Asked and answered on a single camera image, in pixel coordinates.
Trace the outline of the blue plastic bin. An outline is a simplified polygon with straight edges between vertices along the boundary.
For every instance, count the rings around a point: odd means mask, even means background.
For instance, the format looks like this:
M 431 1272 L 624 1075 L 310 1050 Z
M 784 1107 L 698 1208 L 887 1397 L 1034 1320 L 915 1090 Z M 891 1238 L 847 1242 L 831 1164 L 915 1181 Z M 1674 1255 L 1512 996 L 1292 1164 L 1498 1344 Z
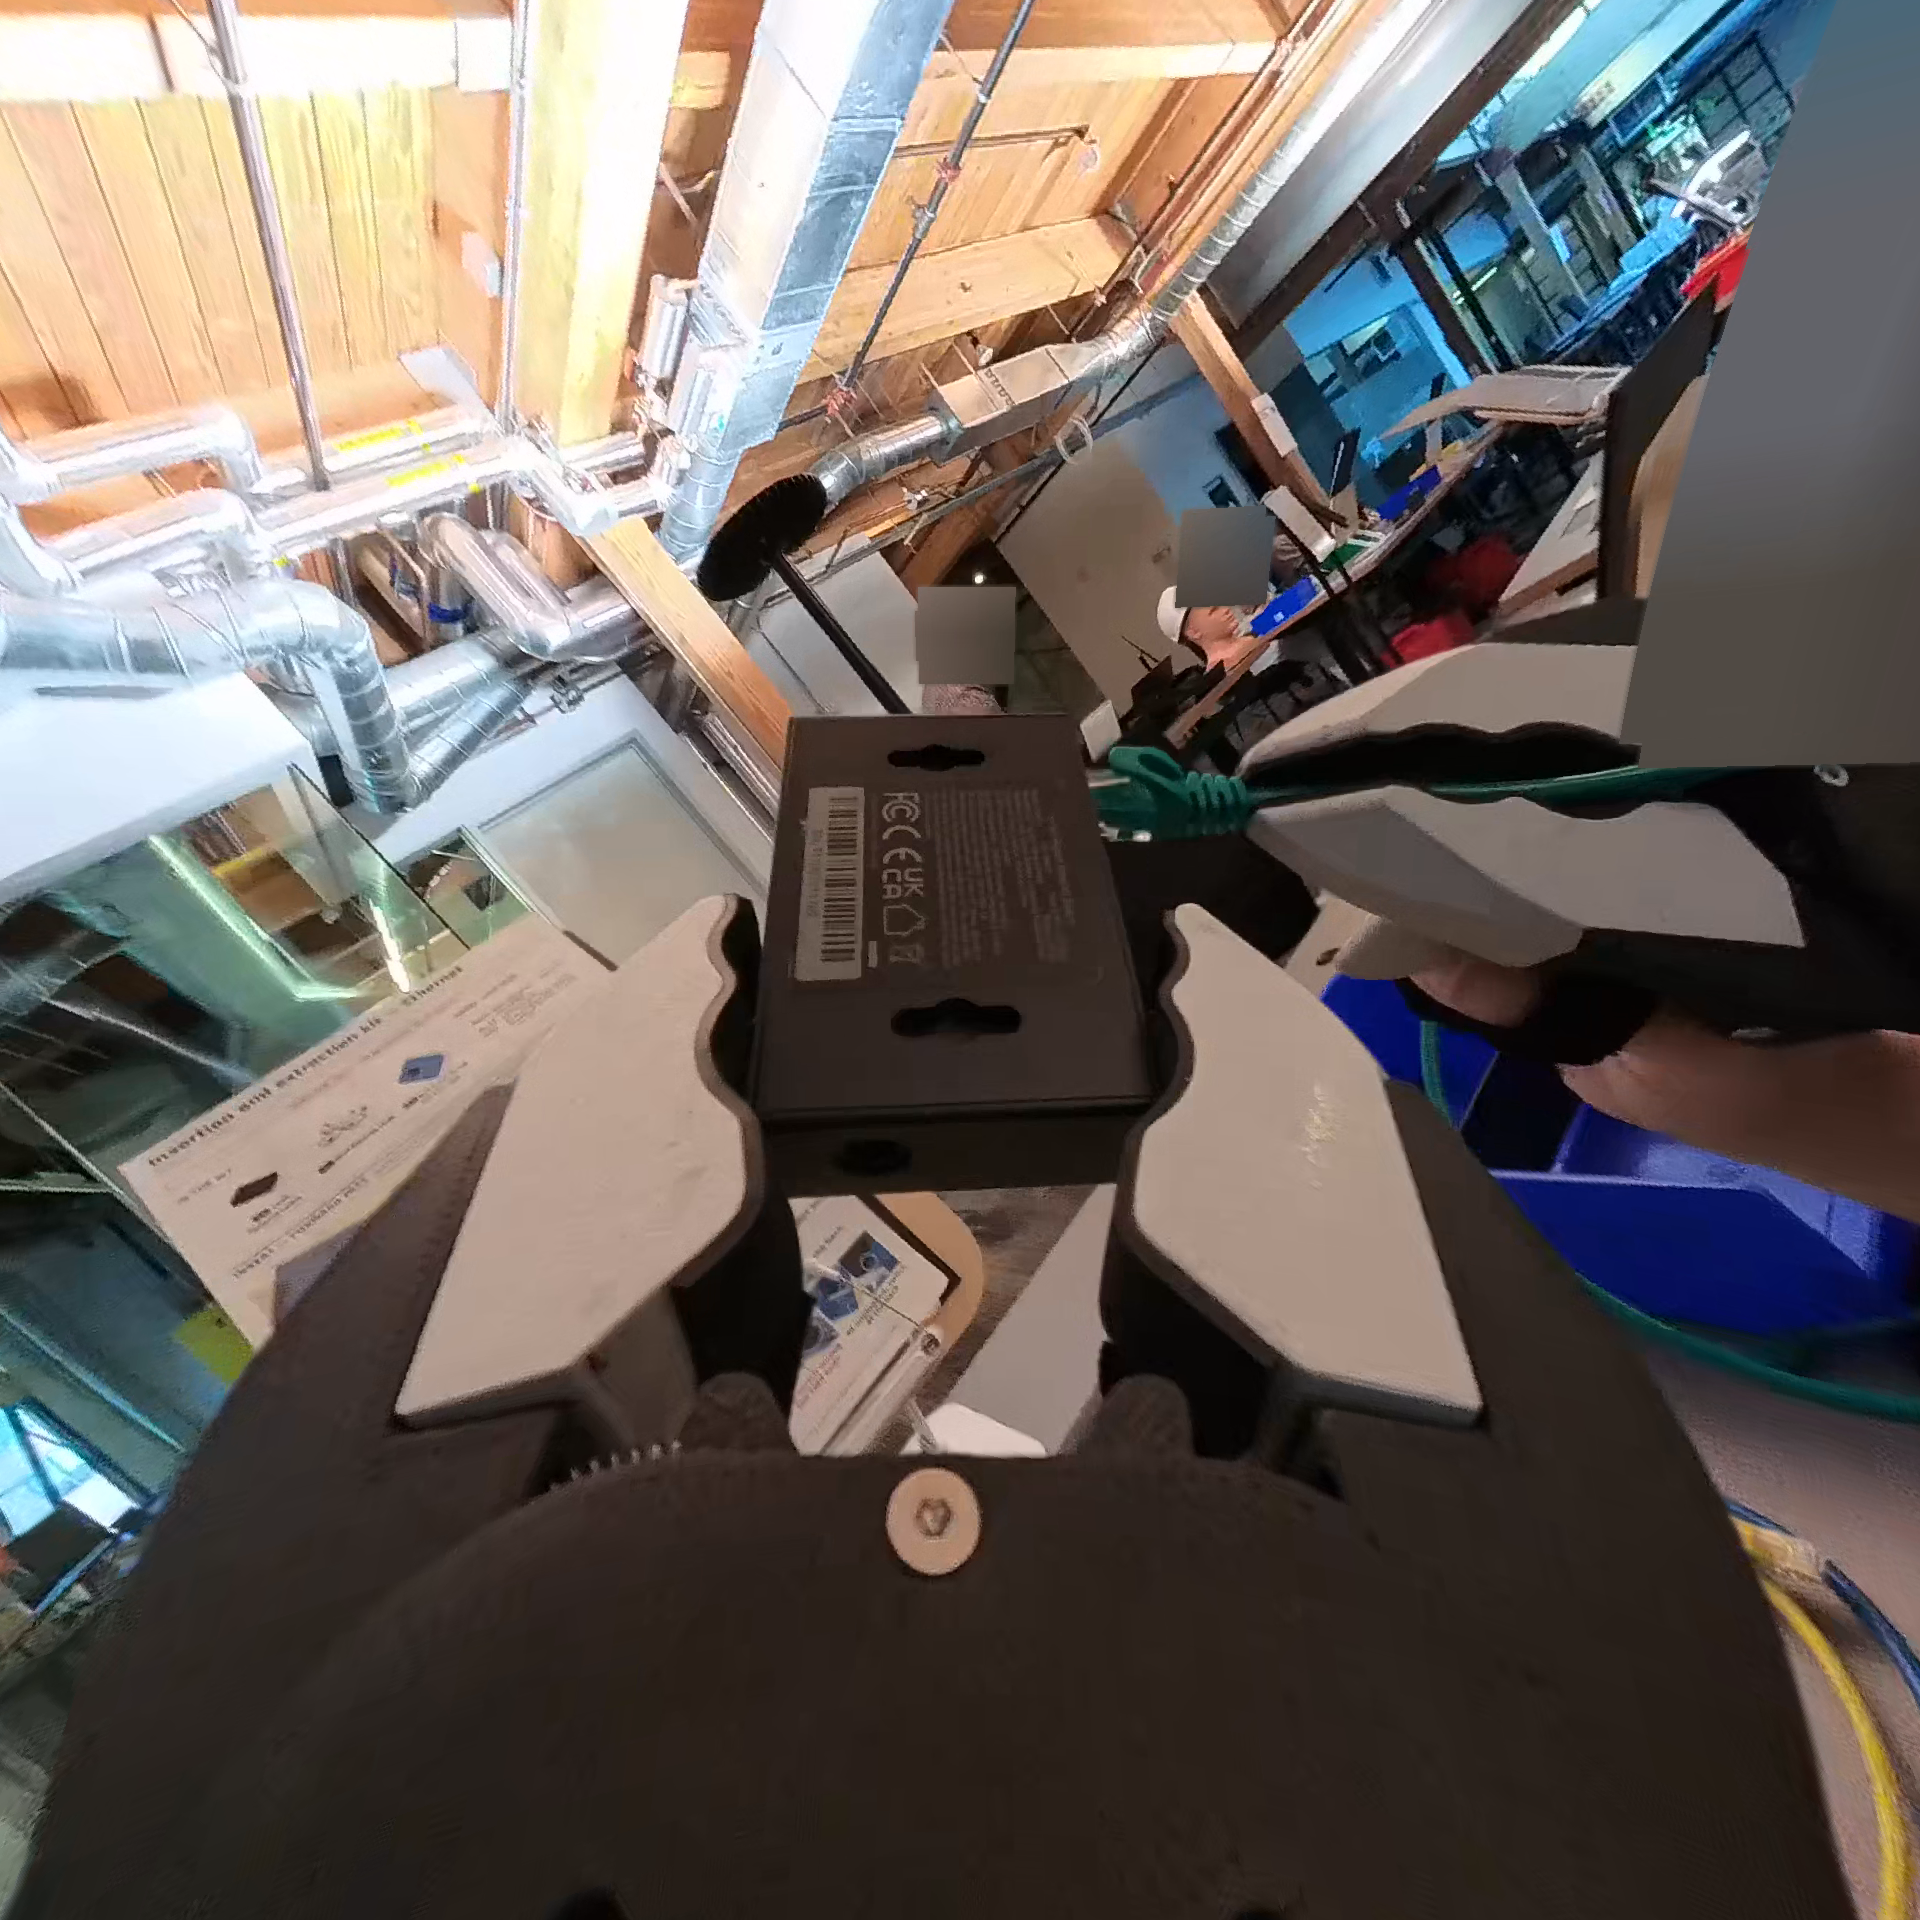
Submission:
M 1476 1164 L 1622 1304 L 1763 1340 L 1915 1330 L 1915 1215 L 1876 1207 L 1871 1158 L 1834 1184 L 1811 1120 L 1763 1158 L 1728 1154 L 1598 1110 L 1476 1034 L 1423 1034 L 1392 982 L 1332 976 L 1323 1002 L 1389 1078 L 1435 1080 Z

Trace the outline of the black ethernet switch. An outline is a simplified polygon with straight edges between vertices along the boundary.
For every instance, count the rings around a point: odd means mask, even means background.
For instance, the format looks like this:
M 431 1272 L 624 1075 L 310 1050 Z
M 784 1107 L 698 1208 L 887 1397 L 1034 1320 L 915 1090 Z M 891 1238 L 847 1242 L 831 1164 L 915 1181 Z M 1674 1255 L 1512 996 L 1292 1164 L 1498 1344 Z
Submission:
M 750 1104 L 790 1195 L 1112 1184 L 1154 1094 L 1063 715 L 805 715 L 784 742 Z

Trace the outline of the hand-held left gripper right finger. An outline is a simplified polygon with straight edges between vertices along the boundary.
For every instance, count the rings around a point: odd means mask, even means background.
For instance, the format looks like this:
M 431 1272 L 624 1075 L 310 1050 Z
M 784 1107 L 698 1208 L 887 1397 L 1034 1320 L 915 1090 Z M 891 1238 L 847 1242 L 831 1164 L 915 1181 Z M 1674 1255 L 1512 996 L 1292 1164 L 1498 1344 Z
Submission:
M 1168 916 L 1163 1101 L 1120 1245 L 1311 1407 L 1472 1426 L 1483 1398 L 1382 1072 L 1203 906 Z

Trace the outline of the wooden post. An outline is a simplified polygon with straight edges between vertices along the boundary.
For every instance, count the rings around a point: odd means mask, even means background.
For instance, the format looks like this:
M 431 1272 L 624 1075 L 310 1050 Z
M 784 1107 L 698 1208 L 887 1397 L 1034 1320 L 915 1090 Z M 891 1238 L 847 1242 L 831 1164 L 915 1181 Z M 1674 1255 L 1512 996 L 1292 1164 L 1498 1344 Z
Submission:
M 774 775 L 784 770 L 794 719 L 787 696 L 644 516 L 627 516 L 603 534 L 575 536 L 532 500 L 517 499 L 506 514 L 510 533 L 527 541 L 538 567 L 563 586 L 574 586 L 586 567 L 607 578 L 686 667 L 708 707 L 725 714 L 734 734 L 750 741 Z

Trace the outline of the person's right hand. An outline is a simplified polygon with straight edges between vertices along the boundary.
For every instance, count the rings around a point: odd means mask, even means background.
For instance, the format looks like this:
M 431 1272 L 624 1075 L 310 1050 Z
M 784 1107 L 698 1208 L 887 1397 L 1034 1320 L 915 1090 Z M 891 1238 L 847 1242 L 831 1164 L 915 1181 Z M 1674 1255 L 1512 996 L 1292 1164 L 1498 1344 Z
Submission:
M 1912 1034 L 1759 1044 L 1660 1003 L 1614 1053 L 1557 1075 L 1598 1114 L 1915 1219 Z

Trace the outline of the long insulated duct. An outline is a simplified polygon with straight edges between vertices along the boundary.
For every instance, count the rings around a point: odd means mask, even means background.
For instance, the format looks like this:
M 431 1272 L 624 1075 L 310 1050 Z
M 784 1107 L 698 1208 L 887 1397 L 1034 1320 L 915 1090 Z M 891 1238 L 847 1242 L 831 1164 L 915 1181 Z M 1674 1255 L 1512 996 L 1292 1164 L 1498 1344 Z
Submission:
M 656 534 L 686 568 L 780 429 L 951 10 L 758 10 L 668 407 L 688 459 Z

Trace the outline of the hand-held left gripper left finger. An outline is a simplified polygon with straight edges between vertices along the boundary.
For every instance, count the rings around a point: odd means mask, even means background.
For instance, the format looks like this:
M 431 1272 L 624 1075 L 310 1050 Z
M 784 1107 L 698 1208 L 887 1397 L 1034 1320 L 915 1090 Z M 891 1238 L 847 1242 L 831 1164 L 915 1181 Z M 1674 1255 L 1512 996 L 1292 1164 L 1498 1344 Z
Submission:
M 683 1291 L 765 1198 L 757 1122 L 716 1038 L 757 957 L 708 895 L 590 984 L 522 1062 L 394 1413 L 446 1426 L 571 1407 L 670 1426 L 698 1370 Z

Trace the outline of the silver insulated pipes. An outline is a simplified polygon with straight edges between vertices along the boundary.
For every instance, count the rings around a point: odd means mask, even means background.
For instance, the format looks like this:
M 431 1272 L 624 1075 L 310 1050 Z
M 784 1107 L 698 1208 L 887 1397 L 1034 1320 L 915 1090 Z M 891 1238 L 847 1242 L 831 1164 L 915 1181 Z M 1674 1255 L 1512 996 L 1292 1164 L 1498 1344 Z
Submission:
M 571 602 L 463 503 L 507 490 L 590 539 L 656 511 L 668 477 L 659 435 L 551 448 L 460 402 L 325 442 L 325 484 L 267 461 L 224 404 L 5 436 L 2 450 L 5 704 L 286 677 L 374 814 L 421 805 L 507 725 L 526 696 L 517 662 L 616 659 L 636 621 Z M 492 620 L 478 664 L 434 699 L 380 660 L 351 604 L 296 576 L 336 544 L 407 526 Z

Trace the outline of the black pole lamp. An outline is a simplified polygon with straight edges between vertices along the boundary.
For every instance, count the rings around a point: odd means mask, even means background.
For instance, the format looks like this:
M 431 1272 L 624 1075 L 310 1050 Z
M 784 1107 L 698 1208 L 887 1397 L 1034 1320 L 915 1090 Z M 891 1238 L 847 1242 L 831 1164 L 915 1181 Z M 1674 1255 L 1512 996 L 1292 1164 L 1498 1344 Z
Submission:
M 880 708 L 907 715 L 907 702 L 866 659 L 794 562 L 794 552 L 819 533 L 824 516 L 827 490 L 819 476 L 805 470 L 772 483 L 712 530 L 695 571 L 695 586 L 708 602 L 732 604 L 774 574 Z

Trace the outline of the wooden instruction board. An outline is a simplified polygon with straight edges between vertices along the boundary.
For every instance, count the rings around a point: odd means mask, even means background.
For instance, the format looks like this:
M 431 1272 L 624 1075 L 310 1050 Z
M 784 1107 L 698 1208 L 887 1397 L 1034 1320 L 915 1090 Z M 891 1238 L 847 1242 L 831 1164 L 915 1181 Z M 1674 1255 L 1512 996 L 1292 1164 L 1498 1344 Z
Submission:
M 269 1069 L 118 1171 L 205 1287 L 180 1334 L 239 1378 L 282 1310 L 484 1090 L 507 1084 L 607 964 L 542 919 Z M 974 1325 L 984 1256 L 946 1202 L 794 1202 L 811 1301 L 789 1431 L 805 1453 L 875 1446 Z

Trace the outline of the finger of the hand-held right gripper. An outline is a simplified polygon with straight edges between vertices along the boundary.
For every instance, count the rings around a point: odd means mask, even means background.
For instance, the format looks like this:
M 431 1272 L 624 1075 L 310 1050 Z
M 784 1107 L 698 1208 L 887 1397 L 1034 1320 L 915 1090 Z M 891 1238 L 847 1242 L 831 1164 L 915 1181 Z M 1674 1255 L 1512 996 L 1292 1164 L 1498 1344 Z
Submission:
M 1242 756 L 1236 776 L 1283 783 L 1330 755 L 1412 735 L 1480 741 L 1548 730 L 1616 746 L 1634 660 L 1631 644 L 1478 640 L 1290 717 Z
M 1715 806 L 1576 819 L 1410 787 L 1267 806 L 1251 842 L 1367 916 L 1334 971 L 1415 976 L 1467 952 L 1535 970 L 1590 931 L 1798 949 L 1788 878 Z

